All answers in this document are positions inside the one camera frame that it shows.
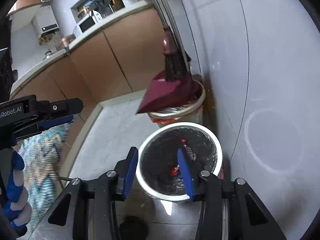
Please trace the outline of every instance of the white countertop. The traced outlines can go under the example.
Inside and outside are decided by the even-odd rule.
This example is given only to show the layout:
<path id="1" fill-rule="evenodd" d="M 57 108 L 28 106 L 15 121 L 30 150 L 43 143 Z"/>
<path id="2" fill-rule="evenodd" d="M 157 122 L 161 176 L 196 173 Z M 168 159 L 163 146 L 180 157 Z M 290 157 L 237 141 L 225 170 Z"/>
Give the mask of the white countertop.
<path id="1" fill-rule="evenodd" d="M 132 14 L 135 11 L 138 11 L 142 8 L 150 6 L 150 3 L 145 0 L 138 1 L 136 3 L 133 3 L 125 8 L 122 8 L 115 12 L 115 14 L 111 14 L 108 17 L 104 18 L 101 22 L 91 26 L 89 29 L 87 29 L 84 33 L 79 35 L 73 42 L 69 44 L 69 49 L 72 50 L 74 47 L 76 47 L 78 44 L 80 44 L 84 39 L 92 35 L 93 33 L 97 32 L 101 28 L 105 27 L 108 24 L 112 24 L 115 21 L 121 20 L 122 18 L 126 17 L 129 14 Z M 58 52 L 54 53 L 49 58 L 46 58 L 43 61 L 40 61 L 38 64 L 36 64 L 33 68 L 31 68 L 27 73 L 25 73 L 22 77 L 20 77 L 11 88 L 11 94 L 14 93 L 25 81 L 29 79 L 34 73 L 38 72 L 42 68 L 46 67 L 47 65 L 50 65 L 51 62 L 57 60 L 57 58 L 60 58 L 67 54 L 68 51 L 65 49 L 59 50 Z"/>

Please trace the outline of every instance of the trash can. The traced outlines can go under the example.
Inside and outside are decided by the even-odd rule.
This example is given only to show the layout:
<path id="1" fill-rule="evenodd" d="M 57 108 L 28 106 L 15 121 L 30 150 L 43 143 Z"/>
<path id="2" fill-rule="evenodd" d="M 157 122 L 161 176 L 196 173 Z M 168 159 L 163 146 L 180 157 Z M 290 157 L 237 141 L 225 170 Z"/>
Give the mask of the trash can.
<path id="1" fill-rule="evenodd" d="M 199 81 L 196 82 L 198 83 L 201 92 L 199 93 L 200 96 L 196 98 L 193 103 L 180 107 L 170 107 L 164 109 L 163 111 L 148 112 L 148 115 L 152 122 L 157 123 L 159 127 L 163 127 L 175 122 L 194 122 L 202 124 L 202 104 L 205 99 L 205 90 L 203 85 Z"/>
<path id="2" fill-rule="evenodd" d="M 183 141 L 190 147 L 202 167 L 218 176 L 222 165 L 222 150 L 217 137 L 202 125 L 177 122 L 151 134 L 139 148 L 136 177 L 151 196 L 172 202 L 189 199 L 183 180 L 172 175 L 177 167 L 177 151 Z"/>

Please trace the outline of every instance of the white appliance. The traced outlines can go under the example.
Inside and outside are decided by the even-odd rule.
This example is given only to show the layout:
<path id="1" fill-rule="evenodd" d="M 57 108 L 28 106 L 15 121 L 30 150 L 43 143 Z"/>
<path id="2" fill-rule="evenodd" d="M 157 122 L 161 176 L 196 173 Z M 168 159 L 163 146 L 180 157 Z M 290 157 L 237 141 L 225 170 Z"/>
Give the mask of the white appliance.
<path id="1" fill-rule="evenodd" d="M 32 19 L 32 24 L 38 38 L 59 30 L 58 23 L 50 5 L 38 9 L 36 15 Z"/>
<path id="2" fill-rule="evenodd" d="M 100 21 L 102 21 L 101 14 L 96 11 L 90 11 L 89 15 L 84 16 L 77 23 L 77 26 L 76 26 L 77 32 L 84 33 L 87 29 L 89 29 L 91 26 L 95 25 Z"/>

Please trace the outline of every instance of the countertop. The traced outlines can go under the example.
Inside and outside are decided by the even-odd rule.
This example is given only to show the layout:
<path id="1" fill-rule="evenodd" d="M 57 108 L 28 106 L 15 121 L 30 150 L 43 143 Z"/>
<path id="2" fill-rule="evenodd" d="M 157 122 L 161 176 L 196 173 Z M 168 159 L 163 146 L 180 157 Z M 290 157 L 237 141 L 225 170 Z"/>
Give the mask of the countertop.
<path id="1" fill-rule="evenodd" d="M 41 69 L 48 67 L 49 65 L 53 64 L 55 61 L 59 60 L 61 57 L 72 51 L 78 45 L 80 45 L 83 41 L 85 41 L 88 37 L 96 33 L 97 31 L 105 28 L 106 25 L 112 24 L 116 21 L 121 20 L 122 18 L 133 14 L 139 10 L 151 7 L 152 3 L 148 1 L 141 0 L 132 5 L 127 6 L 126 8 L 122 8 L 115 12 L 115 14 L 109 15 L 108 17 L 104 18 L 101 22 L 93 25 L 90 27 L 85 33 L 79 35 L 74 41 L 69 44 L 69 49 L 62 49 L 58 52 L 54 53 L 49 58 L 46 58 L 36 64 L 33 68 L 31 68 L 27 73 L 25 73 L 22 77 L 20 77 L 11 88 L 11 95 L 15 93 L 22 85 L 24 85 L 28 80 L 36 75 Z"/>

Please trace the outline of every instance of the blue and white glove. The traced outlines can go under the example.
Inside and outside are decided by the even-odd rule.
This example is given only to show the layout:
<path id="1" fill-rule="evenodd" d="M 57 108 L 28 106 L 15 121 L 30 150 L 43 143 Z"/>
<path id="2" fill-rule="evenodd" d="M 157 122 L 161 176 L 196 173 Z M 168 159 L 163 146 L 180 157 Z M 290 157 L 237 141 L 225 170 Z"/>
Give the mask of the blue and white glove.
<path id="1" fill-rule="evenodd" d="M 4 215 L 17 232 L 25 231 L 26 224 L 30 222 L 32 208 L 28 203 L 28 191 L 23 186 L 24 161 L 16 151 L 12 153 L 11 166 L 5 188 L 8 200 L 3 206 Z"/>

